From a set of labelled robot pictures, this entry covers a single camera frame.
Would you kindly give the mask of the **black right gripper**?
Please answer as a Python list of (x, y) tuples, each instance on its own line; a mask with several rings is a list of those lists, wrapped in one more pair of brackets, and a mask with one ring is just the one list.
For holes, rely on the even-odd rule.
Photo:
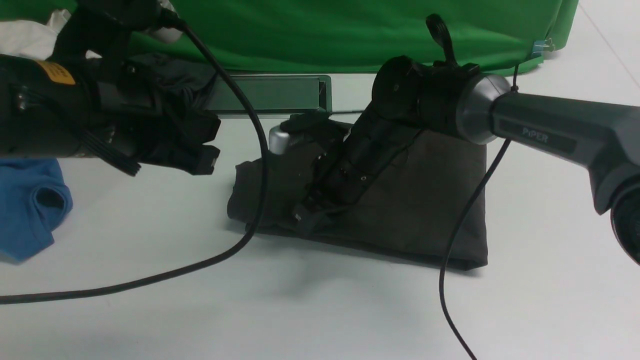
[(300, 116), (300, 129), (322, 147), (306, 196), (293, 209), (298, 235), (332, 225), (338, 214), (360, 200), (395, 158), (421, 133), (418, 104), (400, 107), (371, 103), (349, 132), (327, 112)]

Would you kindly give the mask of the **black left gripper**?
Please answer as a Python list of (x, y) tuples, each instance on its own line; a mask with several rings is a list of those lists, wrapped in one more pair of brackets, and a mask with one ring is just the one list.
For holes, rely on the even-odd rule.
[[(179, 16), (185, 34), (188, 26)], [(219, 118), (200, 118), (177, 123), (161, 117), (123, 110), (121, 90), (125, 87), (125, 64), (131, 35), (135, 31), (117, 28), (87, 10), (73, 10), (55, 41), (50, 61), (65, 66), (86, 88), (91, 110), (104, 128), (124, 135), (128, 145), (114, 145), (89, 131), (80, 132), (80, 143), (115, 169), (135, 177), (141, 165), (166, 167), (192, 176), (214, 172), (219, 148), (209, 145), (220, 127)]]

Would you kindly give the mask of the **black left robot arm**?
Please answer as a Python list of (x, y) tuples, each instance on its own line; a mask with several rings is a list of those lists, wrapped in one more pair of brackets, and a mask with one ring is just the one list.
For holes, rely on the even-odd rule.
[(78, 0), (45, 60), (1, 56), (1, 157), (99, 158), (209, 175), (221, 121), (127, 58), (132, 34), (179, 29), (159, 0)]

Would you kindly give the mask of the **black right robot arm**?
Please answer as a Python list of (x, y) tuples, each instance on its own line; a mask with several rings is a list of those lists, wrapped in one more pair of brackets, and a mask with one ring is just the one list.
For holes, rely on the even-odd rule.
[(485, 145), (503, 138), (587, 169), (597, 214), (610, 212), (624, 252), (639, 262), (639, 108), (518, 92), (514, 82), (458, 64), (438, 14), (425, 19), (445, 59), (419, 64), (393, 57), (377, 71), (371, 101), (350, 129), (318, 158), (293, 215), (299, 234), (325, 227), (353, 207), (422, 132)]

